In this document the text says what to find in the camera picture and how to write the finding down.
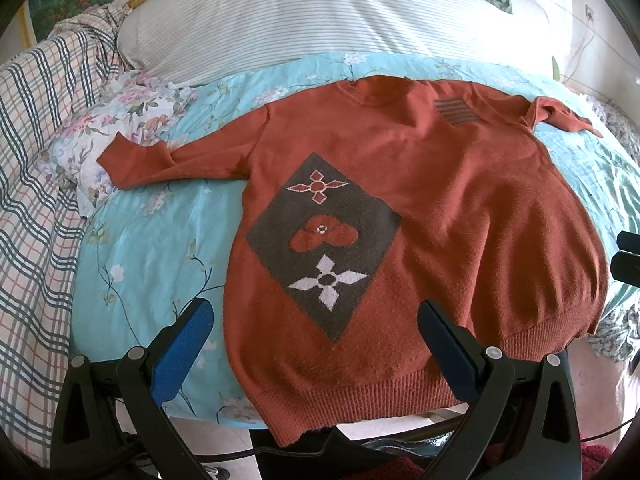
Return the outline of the pink floral pillowcase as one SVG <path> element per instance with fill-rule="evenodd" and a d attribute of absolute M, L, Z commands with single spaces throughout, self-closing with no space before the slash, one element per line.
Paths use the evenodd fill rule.
<path fill-rule="evenodd" d="M 151 145 L 197 98 L 188 86 L 140 70 L 122 73 L 105 87 L 96 104 L 65 119 L 37 159 L 37 168 L 48 181 L 74 190 L 79 214 L 89 218 L 114 190 L 98 158 L 115 136 Z"/>

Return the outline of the plaid checked blanket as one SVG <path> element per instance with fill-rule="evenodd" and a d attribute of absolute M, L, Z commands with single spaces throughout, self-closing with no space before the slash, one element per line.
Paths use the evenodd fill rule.
<path fill-rule="evenodd" d="M 67 370 L 85 222 L 74 192 L 37 160 L 124 69 L 116 38 L 127 13 L 101 6 L 68 18 L 1 67 L 1 430 L 40 466 Z"/>

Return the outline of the light blue floral bedsheet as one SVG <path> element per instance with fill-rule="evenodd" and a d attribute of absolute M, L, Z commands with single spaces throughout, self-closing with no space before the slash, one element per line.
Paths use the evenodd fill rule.
<path fill-rule="evenodd" d="M 201 88 L 178 134 L 155 143 L 180 148 L 294 93 L 371 76 L 474 82 L 510 96 L 563 103 L 588 119 L 591 130 L 568 133 L 541 122 L 534 133 L 589 214 L 607 264 L 618 233 L 638 231 L 639 167 L 611 131 L 593 122 L 567 88 L 499 65 L 381 53 L 308 56 Z M 174 416 L 268 428 L 236 379 L 224 344 L 224 280 L 246 181 L 179 179 L 114 187 L 82 242 L 72 313 L 75 349 L 93 362 L 119 358 L 149 344 L 194 298 L 203 298 L 213 307 L 213 328 L 175 399 L 163 408 Z M 613 280 L 608 270 L 596 330 L 618 307 L 638 299 L 638 292 Z"/>

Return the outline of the white striped duvet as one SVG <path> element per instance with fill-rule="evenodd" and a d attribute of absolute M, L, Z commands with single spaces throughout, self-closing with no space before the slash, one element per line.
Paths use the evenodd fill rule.
<path fill-rule="evenodd" d="M 534 0 L 148 0 L 120 26 L 136 70 L 178 84 L 326 52 L 382 52 L 506 65 L 551 75 L 553 29 Z"/>

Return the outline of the rust orange knit sweater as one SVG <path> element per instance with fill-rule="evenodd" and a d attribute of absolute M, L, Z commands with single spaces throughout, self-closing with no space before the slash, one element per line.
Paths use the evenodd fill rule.
<path fill-rule="evenodd" d="M 603 244 L 535 136 L 591 122 L 544 96 L 371 76 L 297 92 L 170 148 L 116 136 L 122 190 L 245 180 L 224 344 L 280 445 L 454 398 L 419 333 L 437 302 L 485 346 L 539 360 L 593 333 Z"/>

